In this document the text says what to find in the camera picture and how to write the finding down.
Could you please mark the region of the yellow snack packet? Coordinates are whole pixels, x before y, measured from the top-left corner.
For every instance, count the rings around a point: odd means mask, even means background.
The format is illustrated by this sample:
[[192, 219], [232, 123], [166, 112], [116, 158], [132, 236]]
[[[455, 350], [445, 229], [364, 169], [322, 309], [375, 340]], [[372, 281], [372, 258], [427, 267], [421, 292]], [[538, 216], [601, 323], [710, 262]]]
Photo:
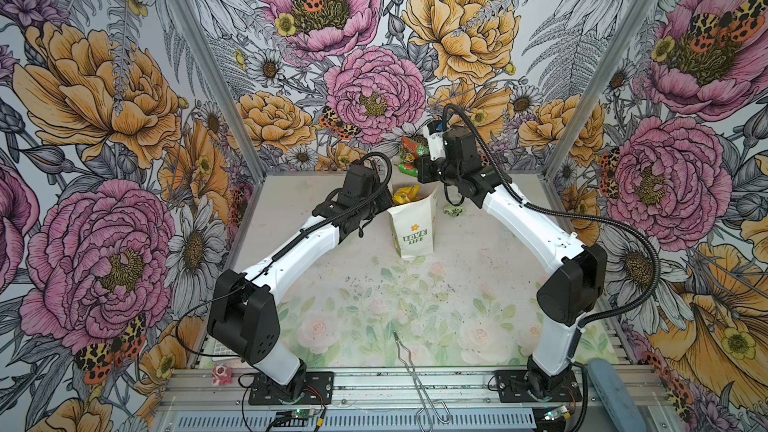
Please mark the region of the yellow snack packet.
[[417, 202], [420, 200], [419, 192], [419, 185], [400, 187], [393, 193], [393, 201], [396, 205], [406, 205]]

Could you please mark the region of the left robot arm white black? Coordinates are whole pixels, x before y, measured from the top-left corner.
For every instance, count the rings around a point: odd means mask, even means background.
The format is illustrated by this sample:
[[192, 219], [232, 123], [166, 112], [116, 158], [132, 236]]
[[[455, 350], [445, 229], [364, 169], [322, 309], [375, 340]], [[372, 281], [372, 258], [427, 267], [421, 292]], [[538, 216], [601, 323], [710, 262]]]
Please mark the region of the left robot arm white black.
[[306, 364], [284, 346], [278, 305], [323, 255], [393, 205], [388, 177], [354, 167], [300, 228], [260, 262], [216, 281], [207, 332], [284, 389], [303, 387]]

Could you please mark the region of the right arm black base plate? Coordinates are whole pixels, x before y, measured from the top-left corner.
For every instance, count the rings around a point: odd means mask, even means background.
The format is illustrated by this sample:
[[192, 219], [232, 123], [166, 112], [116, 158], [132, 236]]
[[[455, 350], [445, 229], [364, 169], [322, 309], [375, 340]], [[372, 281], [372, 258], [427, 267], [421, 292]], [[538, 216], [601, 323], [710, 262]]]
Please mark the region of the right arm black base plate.
[[487, 383], [501, 403], [578, 402], [583, 394], [571, 368], [556, 376], [538, 370], [501, 369], [492, 373]]

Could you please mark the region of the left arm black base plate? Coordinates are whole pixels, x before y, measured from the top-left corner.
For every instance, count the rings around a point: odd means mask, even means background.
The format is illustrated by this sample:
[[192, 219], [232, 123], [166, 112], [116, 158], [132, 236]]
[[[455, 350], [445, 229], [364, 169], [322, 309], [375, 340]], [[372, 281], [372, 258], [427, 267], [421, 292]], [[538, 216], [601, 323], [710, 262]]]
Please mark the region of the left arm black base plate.
[[257, 372], [248, 386], [247, 403], [251, 406], [329, 405], [332, 402], [333, 372], [300, 372], [287, 385], [280, 385]]

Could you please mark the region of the white paper bag Love Life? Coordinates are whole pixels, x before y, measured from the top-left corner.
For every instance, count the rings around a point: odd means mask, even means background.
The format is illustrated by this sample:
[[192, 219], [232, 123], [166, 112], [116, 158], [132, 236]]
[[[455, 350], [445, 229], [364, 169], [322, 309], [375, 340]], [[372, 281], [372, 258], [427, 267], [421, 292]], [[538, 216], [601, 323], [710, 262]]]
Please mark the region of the white paper bag Love Life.
[[408, 184], [400, 187], [410, 185], [420, 186], [420, 200], [406, 205], [394, 203], [387, 210], [395, 249], [402, 259], [408, 261], [434, 252], [437, 211], [434, 185]]

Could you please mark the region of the grey padded object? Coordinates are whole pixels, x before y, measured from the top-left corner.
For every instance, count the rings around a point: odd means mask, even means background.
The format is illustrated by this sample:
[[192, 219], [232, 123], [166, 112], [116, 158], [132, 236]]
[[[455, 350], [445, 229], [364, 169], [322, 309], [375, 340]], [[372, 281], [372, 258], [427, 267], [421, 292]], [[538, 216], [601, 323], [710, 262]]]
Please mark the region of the grey padded object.
[[587, 372], [600, 402], [617, 431], [647, 430], [638, 406], [612, 364], [603, 359], [595, 359], [587, 364]]

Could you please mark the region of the green snack packet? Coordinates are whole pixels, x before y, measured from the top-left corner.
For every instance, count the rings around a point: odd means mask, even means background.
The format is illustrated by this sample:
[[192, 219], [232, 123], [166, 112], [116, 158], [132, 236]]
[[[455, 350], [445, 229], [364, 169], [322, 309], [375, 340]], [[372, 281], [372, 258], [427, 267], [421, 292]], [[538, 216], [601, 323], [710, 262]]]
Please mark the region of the green snack packet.
[[400, 142], [398, 169], [401, 173], [417, 177], [418, 160], [429, 155], [427, 140], [422, 136], [403, 136]]

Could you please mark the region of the green circuit board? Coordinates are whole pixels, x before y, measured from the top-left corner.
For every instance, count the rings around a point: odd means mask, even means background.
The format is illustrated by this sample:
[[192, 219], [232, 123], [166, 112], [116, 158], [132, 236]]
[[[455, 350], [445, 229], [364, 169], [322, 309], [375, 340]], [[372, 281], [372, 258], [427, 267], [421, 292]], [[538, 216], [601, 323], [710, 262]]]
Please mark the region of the green circuit board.
[[307, 425], [320, 417], [320, 410], [292, 409], [276, 413], [273, 422], [278, 425], [299, 426]]
[[543, 422], [566, 422], [571, 416], [571, 412], [568, 406], [560, 405], [554, 408], [547, 409], [543, 412], [541, 421]]

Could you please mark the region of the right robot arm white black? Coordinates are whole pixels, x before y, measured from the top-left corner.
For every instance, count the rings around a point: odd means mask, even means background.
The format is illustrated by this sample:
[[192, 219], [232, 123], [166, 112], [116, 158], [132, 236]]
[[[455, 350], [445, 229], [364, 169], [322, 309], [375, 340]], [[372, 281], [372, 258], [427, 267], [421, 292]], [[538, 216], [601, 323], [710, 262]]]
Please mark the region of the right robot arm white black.
[[528, 393], [544, 400], [566, 381], [585, 326], [581, 321], [593, 310], [603, 292], [607, 254], [597, 245], [585, 245], [550, 219], [552, 211], [538, 211], [509, 177], [483, 167], [480, 159], [416, 160], [418, 181], [454, 186], [461, 196], [497, 219], [537, 258], [547, 280], [536, 292], [544, 314], [541, 335], [528, 359]]

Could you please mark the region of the right green circuit board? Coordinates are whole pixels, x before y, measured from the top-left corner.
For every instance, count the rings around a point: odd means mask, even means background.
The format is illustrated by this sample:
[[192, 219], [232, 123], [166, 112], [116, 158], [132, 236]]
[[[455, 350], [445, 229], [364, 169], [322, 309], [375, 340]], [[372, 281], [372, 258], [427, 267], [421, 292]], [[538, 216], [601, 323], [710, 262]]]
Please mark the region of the right green circuit board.
[[571, 416], [571, 412], [568, 406], [560, 405], [554, 408], [547, 409], [543, 412], [541, 421], [543, 422], [566, 422]]

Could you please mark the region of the small green candy wrapper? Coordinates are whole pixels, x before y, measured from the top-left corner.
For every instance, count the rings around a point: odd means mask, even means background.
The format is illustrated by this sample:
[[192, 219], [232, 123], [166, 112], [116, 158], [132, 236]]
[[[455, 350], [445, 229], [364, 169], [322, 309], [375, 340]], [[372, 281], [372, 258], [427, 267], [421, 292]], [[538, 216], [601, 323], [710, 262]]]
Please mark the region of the small green candy wrapper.
[[459, 217], [465, 213], [465, 208], [463, 205], [446, 205], [444, 213], [450, 217]]

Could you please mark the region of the small pink toy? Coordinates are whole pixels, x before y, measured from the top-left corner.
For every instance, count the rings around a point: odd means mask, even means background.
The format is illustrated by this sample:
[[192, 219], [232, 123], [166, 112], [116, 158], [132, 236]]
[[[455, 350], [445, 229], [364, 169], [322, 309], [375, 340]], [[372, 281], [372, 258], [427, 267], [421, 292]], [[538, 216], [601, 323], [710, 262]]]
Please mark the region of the small pink toy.
[[233, 372], [230, 367], [224, 363], [217, 363], [212, 369], [211, 384], [213, 386], [225, 386], [232, 383]]

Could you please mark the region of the left green circuit board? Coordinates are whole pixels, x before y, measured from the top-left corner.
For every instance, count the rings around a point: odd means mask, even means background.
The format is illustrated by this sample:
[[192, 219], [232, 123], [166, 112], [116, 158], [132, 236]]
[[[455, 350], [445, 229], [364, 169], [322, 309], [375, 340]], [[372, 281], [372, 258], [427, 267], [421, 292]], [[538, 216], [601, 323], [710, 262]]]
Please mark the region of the left green circuit board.
[[307, 425], [320, 417], [320, 410], [292, 409], [276, 413], [273, 422], [278, 425], [299, 426]]

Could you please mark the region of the aluminium front rail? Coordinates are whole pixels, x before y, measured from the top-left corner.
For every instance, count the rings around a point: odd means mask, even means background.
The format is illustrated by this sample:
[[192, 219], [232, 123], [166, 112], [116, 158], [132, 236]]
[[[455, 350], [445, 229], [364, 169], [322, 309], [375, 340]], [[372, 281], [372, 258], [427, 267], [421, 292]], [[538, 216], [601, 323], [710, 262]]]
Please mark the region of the aluminium front rail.
[[[522, 396], [502, 402], [491, 367], [426, 367], [417, 373], [427, 393], [404, 368], [334, 370], [325, 431], [415, 431], [416, 413], [434, 402], [448, 423], [437, 431], [526, 430], [547, 403]], [[252, 405], [251, 377], [237, 369], [228, 385], [215, 386], [204, 370], [183, 370], [171, 379], [158, 407], [155, 431], [263, 431], [280, 405]]]

